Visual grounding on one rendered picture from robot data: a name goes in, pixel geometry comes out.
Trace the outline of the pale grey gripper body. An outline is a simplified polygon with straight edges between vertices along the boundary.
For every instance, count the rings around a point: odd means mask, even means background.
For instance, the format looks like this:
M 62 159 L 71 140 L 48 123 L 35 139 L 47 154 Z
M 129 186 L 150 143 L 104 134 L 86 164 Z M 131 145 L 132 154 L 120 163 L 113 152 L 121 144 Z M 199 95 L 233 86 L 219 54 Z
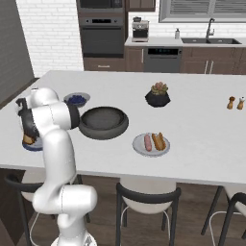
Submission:
M 25 135 L 32 136 L 33 135 L 33 115 L 31 110 L 22 110 L 19 113 L 22 129 Z

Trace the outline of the silver coffee machine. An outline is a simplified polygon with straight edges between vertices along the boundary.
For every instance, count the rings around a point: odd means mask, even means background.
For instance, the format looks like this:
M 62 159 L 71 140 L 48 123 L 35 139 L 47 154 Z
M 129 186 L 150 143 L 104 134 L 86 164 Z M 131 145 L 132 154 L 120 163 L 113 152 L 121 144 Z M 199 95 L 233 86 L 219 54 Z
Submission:
M 132 23 L 133 37 L 132 42 L 147 42 L 149 39 L 149 21 L 142 20 L 136 16 Z

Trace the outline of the grey plate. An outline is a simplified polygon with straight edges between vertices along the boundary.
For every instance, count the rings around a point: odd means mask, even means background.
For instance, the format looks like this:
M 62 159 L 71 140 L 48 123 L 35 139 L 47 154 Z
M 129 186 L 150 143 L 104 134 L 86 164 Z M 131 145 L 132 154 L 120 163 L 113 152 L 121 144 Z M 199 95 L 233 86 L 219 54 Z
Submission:
M 133 141 L 133 148 L 137 153 L 141 154 L 142 156 L 156 158 L 165 155 L 169 151 L 170 142 L 166 138 L 163 139 L 165 148 L 163 150 L 158 150 L 155 146 L 152 134 L 148 133 L 148 136 L 150 137 L 152 149 L 150 151 L 146 149 L 144 140 L 145 134 L 141 134 L 136 136 Z
M 41 151 L 42 150 L 42 140 L 40 137 L 38 137 L 33 144 L 27 144 L 25 142 L 22 142 L 22 146 L 28 151 L 33 151 L 33 152 Z

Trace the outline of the pink sausage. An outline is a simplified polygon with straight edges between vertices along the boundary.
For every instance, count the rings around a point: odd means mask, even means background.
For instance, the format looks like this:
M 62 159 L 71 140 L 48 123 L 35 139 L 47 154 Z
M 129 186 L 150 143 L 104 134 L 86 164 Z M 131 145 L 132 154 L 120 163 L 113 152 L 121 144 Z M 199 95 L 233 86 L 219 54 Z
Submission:
M 148 152 L 152 151 L 152 142 L 149 135 L 144 136 L 144 144 L 145 144 L 146 151 Z

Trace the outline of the grey dishwasher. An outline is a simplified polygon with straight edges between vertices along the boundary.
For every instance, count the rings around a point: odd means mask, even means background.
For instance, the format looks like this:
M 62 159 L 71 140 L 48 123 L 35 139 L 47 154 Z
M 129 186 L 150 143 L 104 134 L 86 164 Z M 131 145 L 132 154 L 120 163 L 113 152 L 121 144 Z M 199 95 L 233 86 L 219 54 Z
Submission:
M 182 47 L 147 47 L 144 49 L 143 70 L 152 73 L 179 73 Z

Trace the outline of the black and white stool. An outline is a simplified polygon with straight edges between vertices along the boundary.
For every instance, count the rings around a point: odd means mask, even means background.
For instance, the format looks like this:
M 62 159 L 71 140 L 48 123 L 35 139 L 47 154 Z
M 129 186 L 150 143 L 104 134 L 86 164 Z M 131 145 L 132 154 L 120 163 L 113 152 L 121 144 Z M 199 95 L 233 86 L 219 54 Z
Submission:
M 58 215 L 60 235 L 51 246 L 88 246 L 94 243 L 86 229 L 84 216 L 95 208 L 97 193 L 92 186 L 70 184 L 76 176 L 75 169 L 59 169 L 47 170 L 43 184 L 22 184 L 13 174 L 5 178 L 18 194 L 34 194 L 32 203 L 37 213 Z
M 220 214 L 220 211 L 214 211 L 214 210 L 222 190 L 225 190 L 226 192 L 228 208 L 225 211 L 225 220 L 223 223 L 218 245 L 215 245 L 211 220 L 214 215 Z M 209 229 L 212 245 L 224 246 L 226 235 L 230 226 L 230 222 L 234 214 L 243 215 L 246 218 L 246 184 L 233 184 L 233 185 L 225 185 L 225 186 L 219 185 L 216 189 L 215 195 L 210 205 L 209 213 L 205 220 L 203 229 L 201 231 L 201 235 L 204 235 L 206 233 L 206 230 Z
M 168 227 L 169 245 L 175 244 L 182 190 L 173 181 L 124 177 L 116 184 L 115 246 L 121 246 L 121 226 L 127 226 L 127 209 L 142 214 L 162 214 L 161 229 Z

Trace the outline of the dark sink tap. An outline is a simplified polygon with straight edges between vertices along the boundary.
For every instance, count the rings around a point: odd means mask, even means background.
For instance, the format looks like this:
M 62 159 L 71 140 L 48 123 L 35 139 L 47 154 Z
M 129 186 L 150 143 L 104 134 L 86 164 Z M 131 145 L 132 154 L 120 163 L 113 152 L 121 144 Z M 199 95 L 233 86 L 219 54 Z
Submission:
M 214 30 L 213 31 L 210 30 L 211 23 L 214 22 L 214 21 L 215 21 L 214 18 L 211 18 L 209 20 L 209 25 L 208 25 L 207 32 L 206 32 L 206 39 L 208 39 L 210 36 L 214 35 Z

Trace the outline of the succulent in black pot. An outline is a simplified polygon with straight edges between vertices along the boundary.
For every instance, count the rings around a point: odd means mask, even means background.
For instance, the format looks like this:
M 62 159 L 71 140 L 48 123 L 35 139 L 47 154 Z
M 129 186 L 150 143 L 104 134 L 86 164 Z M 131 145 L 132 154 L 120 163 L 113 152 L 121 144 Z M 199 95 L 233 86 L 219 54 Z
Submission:
M 155 83 L 152 85 L 151 90 L 145 95 L 146 102 L 154 108 L 166 106 L 171 102 L 167 90 L 167 84 L 163 82 Z

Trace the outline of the window with grey blinds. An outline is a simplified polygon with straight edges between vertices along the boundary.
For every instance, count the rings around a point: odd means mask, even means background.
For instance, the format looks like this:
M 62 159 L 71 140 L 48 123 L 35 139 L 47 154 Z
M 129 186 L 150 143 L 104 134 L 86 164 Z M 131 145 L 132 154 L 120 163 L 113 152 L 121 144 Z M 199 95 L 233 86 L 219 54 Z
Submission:
M 160 0 L 160 23 L 246 22 L 246 0 Z

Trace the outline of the brown wall cupboard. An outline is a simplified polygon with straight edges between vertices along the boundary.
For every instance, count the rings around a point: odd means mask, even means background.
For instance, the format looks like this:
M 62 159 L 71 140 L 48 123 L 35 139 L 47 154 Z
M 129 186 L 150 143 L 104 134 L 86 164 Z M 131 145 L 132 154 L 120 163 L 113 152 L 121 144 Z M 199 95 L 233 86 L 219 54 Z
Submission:
M 156 9 L 156 0 L 126 0 L 128 12 L 153 12 Z

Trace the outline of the black wall oven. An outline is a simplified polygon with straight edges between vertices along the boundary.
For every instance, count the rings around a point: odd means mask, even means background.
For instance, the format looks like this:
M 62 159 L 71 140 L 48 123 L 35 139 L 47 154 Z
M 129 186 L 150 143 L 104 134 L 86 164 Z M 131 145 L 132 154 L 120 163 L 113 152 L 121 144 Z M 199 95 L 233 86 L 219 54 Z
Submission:
M 122 58 L 124 30 L 122 17 L 80 19 L 82 50 L 85 58 Z

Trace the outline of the large dark grey bowl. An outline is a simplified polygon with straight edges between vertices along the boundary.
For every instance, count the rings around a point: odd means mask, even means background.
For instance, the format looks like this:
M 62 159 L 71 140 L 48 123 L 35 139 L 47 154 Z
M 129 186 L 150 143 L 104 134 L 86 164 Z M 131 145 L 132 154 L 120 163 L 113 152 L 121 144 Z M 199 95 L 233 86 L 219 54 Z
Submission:
M 129 126 L 127 114 L 114 107 L 98 107 L 81 116 L 79 129 L 89 138 L 107 140 L 122 135 Z

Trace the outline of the brown oven cupboard column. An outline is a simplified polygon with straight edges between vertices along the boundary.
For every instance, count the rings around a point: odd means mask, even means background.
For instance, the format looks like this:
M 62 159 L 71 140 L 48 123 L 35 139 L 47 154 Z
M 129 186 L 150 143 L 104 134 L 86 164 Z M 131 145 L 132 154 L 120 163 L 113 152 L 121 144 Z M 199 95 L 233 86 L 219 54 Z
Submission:
M 127 13 L 125 10 L 125 0 L 123 12 L 84 12 L 81 11 L 77 3 L 78 20 L 80 28 L 80 19 L 85 17 L 122 17 L 123 18 L 123 30 L 124 30 L 124 44 L 128 37 L 127 31 Z M 83 55 L 84 70 L 89 71 L 124 71 L 125 60 L 124 55 L 122 58 L 85 58 Z

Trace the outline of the brown base cupboards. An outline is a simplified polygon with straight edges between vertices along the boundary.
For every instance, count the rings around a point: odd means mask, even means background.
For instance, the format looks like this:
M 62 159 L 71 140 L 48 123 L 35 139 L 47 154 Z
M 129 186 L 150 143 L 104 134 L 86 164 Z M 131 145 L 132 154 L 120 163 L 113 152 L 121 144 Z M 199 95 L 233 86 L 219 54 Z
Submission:
M 144 71 L 144 47 L 125 47 L 125 68 L 128 72 Z M 246 48 L 185 47 L 179 72 L 246 75 Z

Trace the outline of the small bowl of blueberries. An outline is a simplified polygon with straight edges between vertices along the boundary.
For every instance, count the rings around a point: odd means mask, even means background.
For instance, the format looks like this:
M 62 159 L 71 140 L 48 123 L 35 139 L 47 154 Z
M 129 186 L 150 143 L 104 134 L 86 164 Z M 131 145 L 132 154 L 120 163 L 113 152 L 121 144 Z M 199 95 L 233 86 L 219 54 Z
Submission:
M 74 92 L 66 95 L 63 98 L 65 103 L 74 105 L 78 108 L 84 106 L 86 102 L 90 99 L 90 96 L 84 92 Z

